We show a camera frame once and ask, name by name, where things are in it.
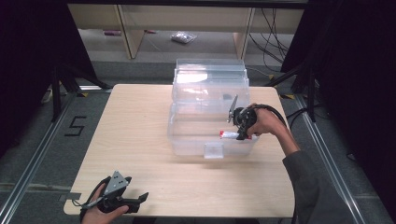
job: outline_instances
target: clear plastic container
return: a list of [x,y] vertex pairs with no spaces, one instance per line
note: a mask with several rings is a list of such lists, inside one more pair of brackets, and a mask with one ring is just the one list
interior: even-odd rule
[[220,131],[237,132],[228,123],[235,95],[236,107],[249,105],[248,76],[241,60],[177,60],[169,113],[168,138],[177,155],[223,158],[247,155],[257,137],[220,138]]
[[177,60],[173,82],[174,103],[195,103],[202,112],[229,110],[249,102],[248,75],[242,60]]

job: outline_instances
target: tripod leg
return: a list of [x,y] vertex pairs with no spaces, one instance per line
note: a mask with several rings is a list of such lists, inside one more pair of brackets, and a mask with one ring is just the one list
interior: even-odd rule
[[62,64],[62,68],[64,68],[64,69],[70,71],[74,76],[82,77],[82,78],[84,78],[84,79],[90,81],[91,83],[97,85],[98,87],[100,87],[100,88],[102,88],[102,89],[108,90],[108,89],[112,89],[112,88],[113,88],[112,86],[107,85],[106,83],[100,81],[100,80],[97,79],[97,78],[88,76],[87,74],[81,72],[80,70],[78,70],[78,69],[75,68],[75,67],[69,66],[69,65],[67,65],[67,64]]
[[269,83],[265,84],[265,87],[274,87],[275,85],[283,82],[284,80],[296,75],[303,66],[300,64],[297,67],[291,69],[289,72],[283,74],[281,77],[276,78],[275,80],[270,81]]

